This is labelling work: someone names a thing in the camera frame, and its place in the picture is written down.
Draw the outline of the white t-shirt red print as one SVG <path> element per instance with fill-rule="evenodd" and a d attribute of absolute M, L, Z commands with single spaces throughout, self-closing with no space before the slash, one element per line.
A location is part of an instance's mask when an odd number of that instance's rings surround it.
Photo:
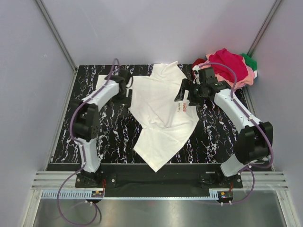
<path fill-rule="evenodd" d="M 109 104 L 101 110 L 99 160 L 146 163 L 157 172 L 183 149 L 199 120 L 187 100 L 175 101 L 185 77 L 176 61 L 134 76 L 131 107 Z"/>

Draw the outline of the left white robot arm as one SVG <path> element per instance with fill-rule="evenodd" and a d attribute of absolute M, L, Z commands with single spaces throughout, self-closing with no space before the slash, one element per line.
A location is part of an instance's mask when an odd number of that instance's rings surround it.
<path fill-rule="evenodd" d="M 79 145 L 81 171 L 88 173 L 86 182 L 91 187 L 102 183 L 102 175 L 97 173 L 100 161 L 97 155 L 97 139 L 100 132 L 99 112 L 109 101 L 129 108 L 132 101 L 132 75 L 127 70 L 120 70 L 117 76 L 106 76 L 100 88 L 74 104 L 75 111 L 71 118 L 70 135 Z"/>

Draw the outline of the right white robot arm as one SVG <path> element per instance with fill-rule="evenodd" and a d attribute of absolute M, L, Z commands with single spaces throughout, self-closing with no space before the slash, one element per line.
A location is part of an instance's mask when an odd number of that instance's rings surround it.
<path fill-rule="evenodd" d="M 209 83 L 197 84 L 189 79 L 183 79 L 175 101 L 182 101 L 186 91 L 191 106 L 199 106 L 206 99 L 212 100 L 225 112 L 238 132 L 233 155 L 221 164 L 221 172 L 215 175 L 215 182 L 219 187 L 228 186 L 232 182 L 232 176 L 246 167 L 261 167 L 256 162 L 265 157 L 270 158 L 265 168 L 271 167 L 274 157 L 272 124 L 262 122 L 249 112 L 227 82 L 212 79 Z"/>

